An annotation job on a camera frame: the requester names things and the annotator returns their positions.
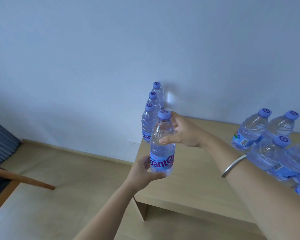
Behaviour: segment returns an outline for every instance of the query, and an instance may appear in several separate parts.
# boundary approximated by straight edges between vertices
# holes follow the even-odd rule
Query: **bottle cap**
[[[160,110],[159,119],[169,120],[171,118],[171,112],[169,110]]]
[[[154,88],[154,89],[160,89],[160,88],[161,88],[161,83],[158,82],[158,81],[154,82],[154,83],[153,83],[153,88]]]
[[[272,114],[272,111],[270,109],[267,109],[267,108],[262,108],[262,109],[259,110],[258,113],[259,113],[260,116],[268,118]]]
[[[289,110],[284,115],[290,120],[297,120],[300,117],[300,114],[293,110]]]
[[[146,111],[153,111],[155,109],[155,107],[153,106],[153,104],[152,103],[148,103],[148,104],[146,104],[145,105],[145,110]]]
[[[287,147],[291,143],[290,139],[285,136],[276,136],[273,142],[279,147]]]
[[[151,92],[149,93],[149,98],[150,99],[156,99],[158,97],[157,93],[156,92]]]

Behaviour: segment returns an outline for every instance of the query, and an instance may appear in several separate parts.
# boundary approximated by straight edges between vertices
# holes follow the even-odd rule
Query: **wrist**
[[[132,183],[128,182],[127,180],[121,185],[125,192],[127,192],[131,197],[133,197],[138,190],[132,185]]]
[[[206,132],[205,130],[200,130],[199,133],[199,147],[201,149],[206,149],[209,146],[209,139],[212,137],[212,134]]]

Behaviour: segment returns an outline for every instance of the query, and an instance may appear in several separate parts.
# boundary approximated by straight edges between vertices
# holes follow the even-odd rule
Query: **metal bracelet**
[[[221,177],[225,178],[226,175],[231,171],[231,169],[233,169],[239,162],[244,160],[246,157],[247,157],[247,155],[243,155],[243,156],[239,157],[237,160],[235,160],[233,163],[231,163],[231,165],[223,172]]]

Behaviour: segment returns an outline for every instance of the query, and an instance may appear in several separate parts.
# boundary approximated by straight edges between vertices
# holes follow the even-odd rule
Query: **table leg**
[[[134,197],[132,198],[131,202],[134,208],[136,209],[138,215],[142,218],[143,221],[145,221],[147,216],[148,205],[141,202],[137,202]]]

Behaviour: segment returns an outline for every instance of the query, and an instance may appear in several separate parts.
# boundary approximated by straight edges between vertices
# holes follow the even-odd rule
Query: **white wall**
[[[300,113],[300,0],[0,0],[0,124],[17,137],[133,161],[156,80],[191,117]]]

